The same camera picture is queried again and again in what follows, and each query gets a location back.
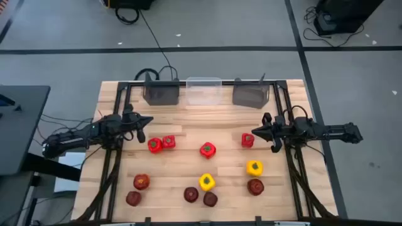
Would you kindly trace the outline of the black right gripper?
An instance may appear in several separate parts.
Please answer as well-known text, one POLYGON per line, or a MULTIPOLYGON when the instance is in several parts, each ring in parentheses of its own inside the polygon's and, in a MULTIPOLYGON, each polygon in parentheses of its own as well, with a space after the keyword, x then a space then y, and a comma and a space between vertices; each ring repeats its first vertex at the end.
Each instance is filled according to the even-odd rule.
POLYGON ((272 141, 271 150, 273 153, 277 153, 282 148, 282 140, 295 137, 295 128, 286 125, 283 116, 275 116, 274 122, 272 122, 271 114, 266 112, 263 115, 262 123, 261 127, 255 128, 251 132, 267 142, 272 141))

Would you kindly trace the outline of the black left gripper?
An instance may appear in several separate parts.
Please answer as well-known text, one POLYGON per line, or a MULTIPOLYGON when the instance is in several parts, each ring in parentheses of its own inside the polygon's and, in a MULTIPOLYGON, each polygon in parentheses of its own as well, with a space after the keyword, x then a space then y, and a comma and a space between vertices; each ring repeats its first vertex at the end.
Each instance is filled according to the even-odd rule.
POLYGON ((122 112, 122 135, 127 141, 134 138, 133 131, 136 131, 137 139, 140 143, 146 140, 144 127, 153 120, 152 116, 141 116, 133 111, 133 106, 128 104, 122 112))

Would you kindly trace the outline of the red bell pepper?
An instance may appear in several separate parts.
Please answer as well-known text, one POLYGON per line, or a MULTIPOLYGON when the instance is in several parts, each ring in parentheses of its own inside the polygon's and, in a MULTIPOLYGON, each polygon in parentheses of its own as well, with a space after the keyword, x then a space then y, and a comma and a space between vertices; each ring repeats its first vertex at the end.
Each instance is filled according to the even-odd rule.
POLYGON ((164 149, 174 148, 176 146, 175 136, 165 136, 162 139, 162 145, 164 149))
POLYGON ((243 133, 241 137, 241 145, 244 148, 251 148, 254 145, 254 136, 252 134, 243 133))
POLYGON ((207 158, 210 159, 216 154, 216 147, 210 143, 206 142, 201 148, 200 148, 200 154, 207 158))
POLYGON ((160 138, 154 137, 148 141, 148 150, 151 153, 159 153, 163 150, 163 142, 160 138))

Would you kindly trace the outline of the yellow bell pepper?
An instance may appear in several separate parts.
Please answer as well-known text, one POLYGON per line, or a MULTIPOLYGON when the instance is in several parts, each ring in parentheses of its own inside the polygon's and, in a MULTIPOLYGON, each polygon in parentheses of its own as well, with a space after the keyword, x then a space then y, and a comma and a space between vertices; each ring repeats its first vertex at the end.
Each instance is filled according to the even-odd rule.
POLYGON ((216 185, 216 182, 210 173, 203 174, 198 179, 198 183, 203 191, 210 191, 216 185))
POLYGON ((251 176, 261 176, 263 173, 263 164, 257 160, 250 160, 246 164, 246 173, 251 176))

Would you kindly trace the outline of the dark red pepper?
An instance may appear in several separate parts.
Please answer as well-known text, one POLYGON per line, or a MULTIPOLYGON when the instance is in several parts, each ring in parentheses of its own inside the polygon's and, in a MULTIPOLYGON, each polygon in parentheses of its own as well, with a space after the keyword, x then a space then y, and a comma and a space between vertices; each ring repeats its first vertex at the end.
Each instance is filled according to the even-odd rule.
POLYGON ((248 181, 247 189, 250 194, 258 196, 264 191, 264 185, 261 180, 255 178, 248 181))

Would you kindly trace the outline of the red and yellow apple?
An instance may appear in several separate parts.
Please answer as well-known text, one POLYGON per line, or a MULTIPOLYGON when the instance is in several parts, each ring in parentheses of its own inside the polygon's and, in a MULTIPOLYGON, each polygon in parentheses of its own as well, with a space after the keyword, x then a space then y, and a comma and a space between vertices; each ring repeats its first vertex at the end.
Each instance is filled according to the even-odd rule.
POLYGON ((133 186, 137 190, 145 190, 149 187, 150 177, 147 174, 137 174, 134 177, 133 186))

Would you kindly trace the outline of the dark grey plastic basket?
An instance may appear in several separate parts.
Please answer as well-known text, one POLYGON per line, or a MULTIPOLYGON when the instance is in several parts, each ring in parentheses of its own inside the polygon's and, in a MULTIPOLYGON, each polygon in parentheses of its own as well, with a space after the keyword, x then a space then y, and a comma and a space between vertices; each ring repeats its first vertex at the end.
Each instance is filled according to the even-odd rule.
POLYGON ((262 109, 269 100, 269 84, 264 82, 265 74, 258 81, 234 80, 232 103, 244 107, 262 109))
POLYGON ((180 94, 180 80, 152 80, 148 72, 145 75, 143 98, 149 105, 177 105, 180 94))

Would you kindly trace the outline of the clear plastic basket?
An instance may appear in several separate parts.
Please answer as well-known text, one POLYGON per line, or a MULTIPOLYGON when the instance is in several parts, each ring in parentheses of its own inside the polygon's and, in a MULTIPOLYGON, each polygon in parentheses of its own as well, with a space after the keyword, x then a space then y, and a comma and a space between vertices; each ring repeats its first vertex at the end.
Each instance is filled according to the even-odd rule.
POLYGON ((217 77, 189 77, 185 97, 190 105, 218 105, 222 100, 222 80, 217 77))

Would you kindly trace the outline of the white sheet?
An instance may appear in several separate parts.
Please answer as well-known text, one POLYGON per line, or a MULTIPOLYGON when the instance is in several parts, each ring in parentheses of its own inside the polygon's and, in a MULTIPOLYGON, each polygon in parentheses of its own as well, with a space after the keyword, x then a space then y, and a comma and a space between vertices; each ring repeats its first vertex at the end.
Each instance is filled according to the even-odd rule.
MULTIPOLYGON (((66 153, 65 156, 59 157, 58 162, 80 169, 85 159, 85 153, 66 153)), ((55 179, 54 193, 63 191, 77 191, 79 188, 78 181, 66 180, 63 178, 55 179)))

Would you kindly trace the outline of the black desk base bar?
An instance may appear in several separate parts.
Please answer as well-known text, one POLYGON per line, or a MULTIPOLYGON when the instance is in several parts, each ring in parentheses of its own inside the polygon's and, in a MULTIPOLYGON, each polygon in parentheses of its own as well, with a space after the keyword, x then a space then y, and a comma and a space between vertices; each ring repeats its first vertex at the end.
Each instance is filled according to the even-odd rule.
POLYGON ((81 174, 81 170, 73 166, 61 164, 31 153, 26 155, 21 165, 21 171, 34 171, 71 181, 79 181, 81 174))

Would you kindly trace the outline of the black floor case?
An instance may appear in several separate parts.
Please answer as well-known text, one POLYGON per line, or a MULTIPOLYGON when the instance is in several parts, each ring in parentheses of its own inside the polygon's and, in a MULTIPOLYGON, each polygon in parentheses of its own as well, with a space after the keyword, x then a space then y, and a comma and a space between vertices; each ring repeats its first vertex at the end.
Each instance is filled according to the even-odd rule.
POLYGON ((136 9, 149 10, 154 1, 155 0, 103 0, 103 3, 108 8, 133 6, 136 9))

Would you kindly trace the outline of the dark grey desk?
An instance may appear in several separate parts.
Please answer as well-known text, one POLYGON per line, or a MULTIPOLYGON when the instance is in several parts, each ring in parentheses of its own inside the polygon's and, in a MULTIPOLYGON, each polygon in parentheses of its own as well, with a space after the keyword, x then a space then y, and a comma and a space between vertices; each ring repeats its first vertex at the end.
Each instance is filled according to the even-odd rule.
POLYGON ((0 85, 0 176, 21 171, 49 93, 47 85, 0 85))

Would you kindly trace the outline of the black equipment box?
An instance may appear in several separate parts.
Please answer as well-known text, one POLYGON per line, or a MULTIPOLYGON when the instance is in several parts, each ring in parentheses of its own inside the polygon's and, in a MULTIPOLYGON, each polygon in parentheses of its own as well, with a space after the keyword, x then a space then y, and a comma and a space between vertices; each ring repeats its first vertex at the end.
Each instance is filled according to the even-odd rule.
POLYGON ((313 25, 319 36, 355 33, 384 0, 320 0, 313 25))

